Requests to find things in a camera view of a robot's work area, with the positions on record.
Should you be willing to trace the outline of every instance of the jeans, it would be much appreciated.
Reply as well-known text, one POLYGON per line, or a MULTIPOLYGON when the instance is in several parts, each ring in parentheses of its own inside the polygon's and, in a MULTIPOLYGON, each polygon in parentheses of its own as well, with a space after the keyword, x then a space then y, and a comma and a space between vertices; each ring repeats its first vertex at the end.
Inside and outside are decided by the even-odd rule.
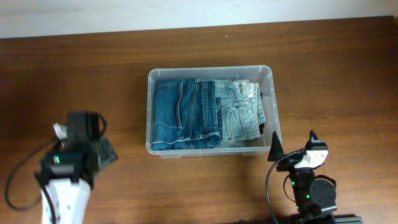
POLYGON ((254 97, 254 86, 250 87, 249 80, 215 80, 216 98, 221 98, 222 123, 223 123, 223 144, 237 141, 250 140, 260 137, 259 130, 259 109, 257 103, 258 94, 254 97))
POLYGON ((153 150, 210 149, 222 143, 221 98, 213 80, 158 80, 153 110, 153 150))

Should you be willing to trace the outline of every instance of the wooden table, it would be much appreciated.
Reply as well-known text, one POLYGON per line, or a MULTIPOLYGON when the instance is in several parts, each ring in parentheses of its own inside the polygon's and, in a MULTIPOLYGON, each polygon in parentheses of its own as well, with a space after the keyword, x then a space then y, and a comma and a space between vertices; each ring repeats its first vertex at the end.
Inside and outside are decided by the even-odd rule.
MULTIPOLYGON (((95 180, 85 223, 231 223, 270 218, 263 156, 161 159, 145 149, 153 68, 268 65, 287 152, 314 129, 329 146, 317 174, 338 183, 336 214, 398 215, 398 28, 392 17, 0 40, 0 190, 12 168, 74 110, 99 111, 119 160, 95 180)), ((12 184, 39 196, 34 157, 12 184)), ((271 177, 275 212, 296 212, 271 177)), ((40 223, 0 203, 2 223, 40 223)))

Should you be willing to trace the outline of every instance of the storage box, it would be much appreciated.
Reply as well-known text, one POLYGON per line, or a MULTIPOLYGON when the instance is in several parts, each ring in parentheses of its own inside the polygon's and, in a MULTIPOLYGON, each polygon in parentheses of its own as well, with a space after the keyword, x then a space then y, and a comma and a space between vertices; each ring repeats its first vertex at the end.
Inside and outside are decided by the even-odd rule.
POLYGON ((149 153, 162 158, 179 158, 185 156, 219 156, 219 155, 261 155, 271 148, 272 133, 276 131, 282 143, 280 133, 278 109, 276 106, 274 81, 272 71, 268 66, 239 66, 239 67, 214 67, 214 68, 167 68, 153 69, 148 75, 148 110, 147 110, 147 140, 146 148, 149 153), (154 128, 152 101, 155 84, 160 79, 184 78, 212 78, 219 80, 245 80, 258 83, 262 93, 262 104, 266 116, 264 133, 258 139, 248 141, 247 147, 221 148, 221 149, 181 149, 154 151, 150 148, 154 128))

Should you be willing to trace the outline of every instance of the white backdrop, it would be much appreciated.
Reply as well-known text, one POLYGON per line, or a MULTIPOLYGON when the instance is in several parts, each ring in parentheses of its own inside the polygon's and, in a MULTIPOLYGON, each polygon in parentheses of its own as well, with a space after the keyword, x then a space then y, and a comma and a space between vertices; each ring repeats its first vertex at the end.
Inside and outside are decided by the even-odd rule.
POLYGON ((398 0, 0 0, 0 38, 398 14, 398 0))

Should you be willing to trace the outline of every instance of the dark blue jeans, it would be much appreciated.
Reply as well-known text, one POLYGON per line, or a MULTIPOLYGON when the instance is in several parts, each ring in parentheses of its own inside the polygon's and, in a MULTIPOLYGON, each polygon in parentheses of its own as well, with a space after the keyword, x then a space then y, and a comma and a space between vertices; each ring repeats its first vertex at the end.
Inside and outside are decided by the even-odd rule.
POLYGON ((221 145, 221 98, 215 82, 158 80, 153 102, 153 150, 211 149, 221 145))

